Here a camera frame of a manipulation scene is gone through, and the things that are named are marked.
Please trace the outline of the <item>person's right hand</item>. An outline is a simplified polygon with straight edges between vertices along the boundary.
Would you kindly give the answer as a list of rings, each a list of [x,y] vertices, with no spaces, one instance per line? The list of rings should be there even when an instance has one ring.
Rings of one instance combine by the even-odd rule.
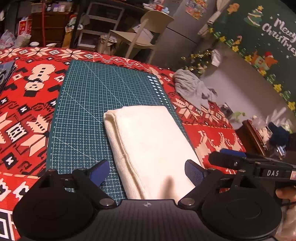
[[[295,202],[295,186],[277,189],[275,193],[280,199]],[[281,210],[283,218],[275,237],[278,240],[295,240],[295,203],[282,207]]]

